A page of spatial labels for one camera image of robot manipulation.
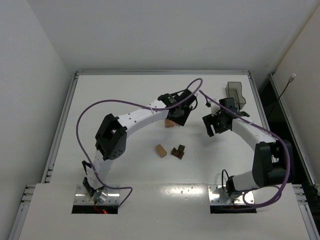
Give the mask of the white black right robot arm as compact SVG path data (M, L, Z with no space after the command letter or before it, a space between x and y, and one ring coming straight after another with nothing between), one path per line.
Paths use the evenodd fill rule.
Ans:
M280 185L289 173L287 183L295 180L292 144L271 136L254 126L250 115L235 106L233 98L219 101L220 109L202 118L209 137L232 131L253 150L252 170L227 177L225 190L228 195L259 188Z

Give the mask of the smoky transparent plastic container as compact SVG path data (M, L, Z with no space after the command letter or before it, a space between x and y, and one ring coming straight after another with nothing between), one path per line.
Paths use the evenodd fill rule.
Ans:
M239 81L228 81L225 87L226 96L233 98L238 109L242 110L247 101L243 96L243 86Z

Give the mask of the dark wood notched block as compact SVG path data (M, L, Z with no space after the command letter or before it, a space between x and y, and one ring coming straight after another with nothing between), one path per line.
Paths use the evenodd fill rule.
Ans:
M184 154L185 154L184 151L185 151L185 146L180 144L180 145L178 146L178 148L175 148L175 147L174 147L174 148L171 150L171 153L170 153L170 154L181 160L181 159L183 158Z

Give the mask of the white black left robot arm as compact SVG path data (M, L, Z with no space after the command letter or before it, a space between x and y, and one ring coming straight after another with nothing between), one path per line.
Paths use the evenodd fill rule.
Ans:
M106 115L95 134L94 160L87 158L82 162L86 174L83 186L88 196L96 200L103 190L111 189L105 179L113 161L125 152L128 137L162 120L184 126L196 104L196 93L184 89L178 93L160 95L148 105L138 105L138 109L130 113Z

